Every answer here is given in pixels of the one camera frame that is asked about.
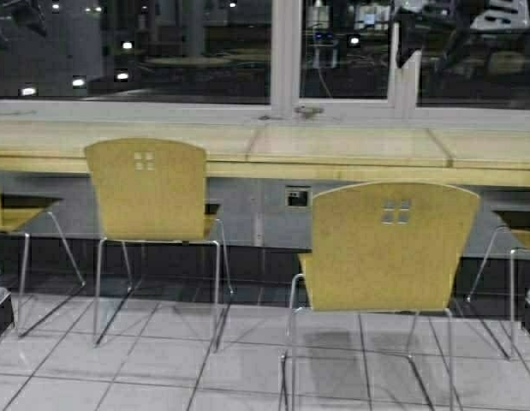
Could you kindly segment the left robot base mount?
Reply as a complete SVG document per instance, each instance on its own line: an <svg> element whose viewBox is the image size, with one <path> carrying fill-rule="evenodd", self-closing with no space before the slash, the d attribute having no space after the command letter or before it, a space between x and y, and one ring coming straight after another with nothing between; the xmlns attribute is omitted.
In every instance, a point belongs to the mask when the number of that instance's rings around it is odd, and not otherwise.
<svg viewBox="0 0 530 411"><path fill-rule="evenodd" d="M0 336L15 323L11 293L0 287Z"/></svg>

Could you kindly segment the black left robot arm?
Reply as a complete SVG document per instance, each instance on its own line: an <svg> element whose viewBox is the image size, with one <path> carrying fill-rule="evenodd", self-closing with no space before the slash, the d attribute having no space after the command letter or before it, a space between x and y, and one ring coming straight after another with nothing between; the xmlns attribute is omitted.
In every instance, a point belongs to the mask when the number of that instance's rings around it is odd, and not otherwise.
<svg viewBox="0 0 530 411"><path fill-rule="evenodd" d="M40 1L0 1L0 21L2 20L12 20L16 26L27 28L41 37L48 35ZM8 48L9 40L0 27L0 51Z"/></svg>

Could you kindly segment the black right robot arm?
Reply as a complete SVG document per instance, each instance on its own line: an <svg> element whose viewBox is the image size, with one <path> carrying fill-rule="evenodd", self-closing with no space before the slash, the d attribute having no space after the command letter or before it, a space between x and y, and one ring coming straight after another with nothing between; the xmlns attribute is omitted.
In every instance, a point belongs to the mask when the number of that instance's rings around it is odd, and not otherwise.
<svg viewBox="0 0 530 411"><path fill-rule="evenodd" d="M447 42L435 62L441 74L462 59L462 47L474 35L518 33L530 29L528 1L395 1L398 25L396 66L400 69L434 34Z"/></svg>

